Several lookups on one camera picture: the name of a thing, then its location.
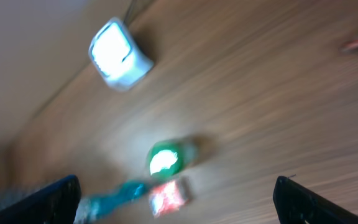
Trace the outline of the red snack packet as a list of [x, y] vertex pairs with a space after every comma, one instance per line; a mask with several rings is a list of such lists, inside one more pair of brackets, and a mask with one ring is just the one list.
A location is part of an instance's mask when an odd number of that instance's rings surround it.
[[179, 211], [192, 200], [193, 194], [187, 177], [166, 181], [149, 192], [149, 205], [154, 218]]

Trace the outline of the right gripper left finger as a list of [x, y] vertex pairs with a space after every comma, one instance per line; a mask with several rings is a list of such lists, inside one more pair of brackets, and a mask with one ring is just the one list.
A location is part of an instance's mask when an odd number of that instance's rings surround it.
[[0, 191], [0, 224], [73, 223], [80, 199], [75, 175], [30, 190]]

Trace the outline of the blue mouthwash bottle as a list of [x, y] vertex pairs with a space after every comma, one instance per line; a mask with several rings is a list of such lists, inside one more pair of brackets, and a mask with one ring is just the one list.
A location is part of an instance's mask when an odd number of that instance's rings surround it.
[[76, 210], [74, 224], [94, 223], [111, 215], [115, 209], [145, 196], [149, 184], [140, 180], [125, 182], [111, 192], [83, 197]]

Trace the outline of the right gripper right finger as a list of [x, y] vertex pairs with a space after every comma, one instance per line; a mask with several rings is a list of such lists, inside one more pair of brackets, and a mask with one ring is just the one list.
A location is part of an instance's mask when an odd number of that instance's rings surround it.
[[358, 216], [288, 177], [277, 177], [273, 203], [281, 224], [358, 224]]

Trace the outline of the green lid jar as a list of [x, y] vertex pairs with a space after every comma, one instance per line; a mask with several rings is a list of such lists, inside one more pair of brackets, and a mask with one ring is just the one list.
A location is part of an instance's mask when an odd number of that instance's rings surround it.
[[147, 170], [157, 180], [171, 179], [198, 159], [199, 147], [192, 138], [156, 142], [147, 154]]

